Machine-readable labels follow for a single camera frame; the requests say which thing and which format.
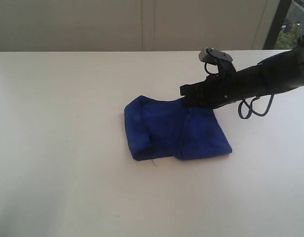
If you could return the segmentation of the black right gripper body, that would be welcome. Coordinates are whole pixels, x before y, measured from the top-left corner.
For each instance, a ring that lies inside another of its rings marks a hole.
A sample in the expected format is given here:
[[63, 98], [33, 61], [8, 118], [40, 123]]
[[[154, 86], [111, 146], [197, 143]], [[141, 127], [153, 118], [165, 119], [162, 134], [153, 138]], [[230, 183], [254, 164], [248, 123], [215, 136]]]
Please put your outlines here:
[[196, 85], [192, 107], [216, 109], [236, 101], [260, 96], [267, 91], [266, 70], [261, 64], [228, 76], [216, 76]]

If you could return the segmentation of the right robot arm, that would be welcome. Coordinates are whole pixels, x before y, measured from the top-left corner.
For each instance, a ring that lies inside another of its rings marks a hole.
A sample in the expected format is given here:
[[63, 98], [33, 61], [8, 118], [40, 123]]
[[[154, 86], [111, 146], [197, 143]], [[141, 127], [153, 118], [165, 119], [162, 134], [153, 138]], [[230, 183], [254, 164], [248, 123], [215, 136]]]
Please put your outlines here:
[[296, 48], [273, 55], [258, 64], [237, 71], [233, 58], [214, 48], [198, 55], [205, 65], [217, 66], [218, 72], [204, 81], [180, 87], [186, 107], [216, 109], [252, 97], [276, 95], [304, 86], [304, 35]]

